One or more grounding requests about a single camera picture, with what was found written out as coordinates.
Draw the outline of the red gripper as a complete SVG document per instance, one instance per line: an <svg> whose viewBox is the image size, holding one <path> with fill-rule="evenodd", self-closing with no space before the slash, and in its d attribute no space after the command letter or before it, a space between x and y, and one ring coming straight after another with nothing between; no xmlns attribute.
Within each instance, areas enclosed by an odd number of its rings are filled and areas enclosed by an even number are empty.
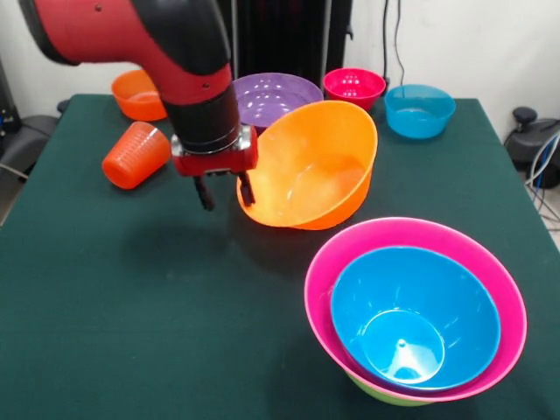
<svg viewBox="0 0 560 420"><path fill-rule="evenodd" d="M214 199L201 177L208 173L238 174L243 205L251 207L256 202L246 171L257 166L257 138L254 127L241 127L237 139L226 149L209 154L193 154L185 150L176 135L171 137L171 160L181 176L193 177L199 201L206 211L213 211L215 208Z"/></svg>

